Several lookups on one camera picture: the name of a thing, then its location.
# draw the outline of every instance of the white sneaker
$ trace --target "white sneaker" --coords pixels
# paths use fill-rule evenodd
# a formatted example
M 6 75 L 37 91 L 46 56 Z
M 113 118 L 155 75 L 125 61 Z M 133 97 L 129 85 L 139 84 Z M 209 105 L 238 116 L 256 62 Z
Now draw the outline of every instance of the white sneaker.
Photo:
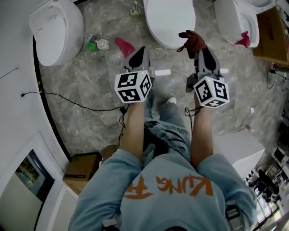
M 177 99 L 175 97 L 170 97 L 168 100 L 167 100 L 167 103 L 174 103 L 176 104 L 177 103 Z

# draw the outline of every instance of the white toilet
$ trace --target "white toilet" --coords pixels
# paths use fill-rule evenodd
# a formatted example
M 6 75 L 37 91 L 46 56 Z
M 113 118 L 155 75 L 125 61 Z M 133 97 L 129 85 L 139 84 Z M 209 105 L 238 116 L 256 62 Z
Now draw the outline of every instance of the white toilet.
M 250 47 L 259 44 L 257 14 L 276 5 L 276 0 L 216 0 L 214 2 L 217 24 L 223 38 L 235 44 L 248 31 Z
M 166 48 L 180 48 L 187 39 L 178 34 L 195 29 L 192 0 L 144 0 L 144 11 L 150 32 Z
M 62 65 L 79 53 L 84 40 L 84 22 L 70 0 L 49 0 L 29 18 L 36 51 L 43 66 Z

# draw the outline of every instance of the forearm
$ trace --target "forearm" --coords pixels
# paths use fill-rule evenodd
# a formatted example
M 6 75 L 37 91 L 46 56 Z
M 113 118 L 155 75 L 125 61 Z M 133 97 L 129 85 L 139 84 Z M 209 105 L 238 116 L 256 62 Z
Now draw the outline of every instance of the forearm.
M 121 139 L 120 149 L 142 161 L 144 145 L 145 102 L 134 103 L 128 111 L 126 128 Z
M 195 115 L 194 119 L 191 139 L 191 164 L 197 169 L 198 165 L 212 154 L 211 109 L 204 108 Z

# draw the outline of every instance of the cardboard box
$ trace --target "cardboard box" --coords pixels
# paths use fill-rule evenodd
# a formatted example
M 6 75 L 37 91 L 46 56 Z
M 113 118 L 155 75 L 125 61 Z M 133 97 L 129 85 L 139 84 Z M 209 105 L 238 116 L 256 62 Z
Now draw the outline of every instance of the cardboard box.
M 79 195 L 97 171 L 101 159 L 101 155 L 97 152 L 75 155 L 65 172 L 63 181 Z
M 289 65 L 285 26 L 276 7 L 257 15 L 260 42 L 253 54 L 262 60 Z

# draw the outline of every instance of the red cloth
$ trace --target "red cloth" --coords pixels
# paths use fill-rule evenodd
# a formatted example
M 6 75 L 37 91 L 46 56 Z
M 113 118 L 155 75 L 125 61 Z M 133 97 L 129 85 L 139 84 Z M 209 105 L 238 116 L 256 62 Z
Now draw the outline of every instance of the red cloth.
M 243 39 L 238 41 L 238 42 L 236 42 L 235 44 L 236 45 L 243 45 L 246 48 L 248 48 L 250 46 L 250 44 L 251 44 L 250 38 L 248 36 L 248 31 L 242 33 L 241 36 L 243 37 Z
M 114 40 L 116 42 L 116 44 L 118 45 L 119 49 L 122 51 L 123 55 L 125 56 L 125 59 L 132 53 L 135 51 L 135 48 L 133 47 L 133 45 L 131 45 L 130 43 L 122 40 L 121 38 L 116 38 Z

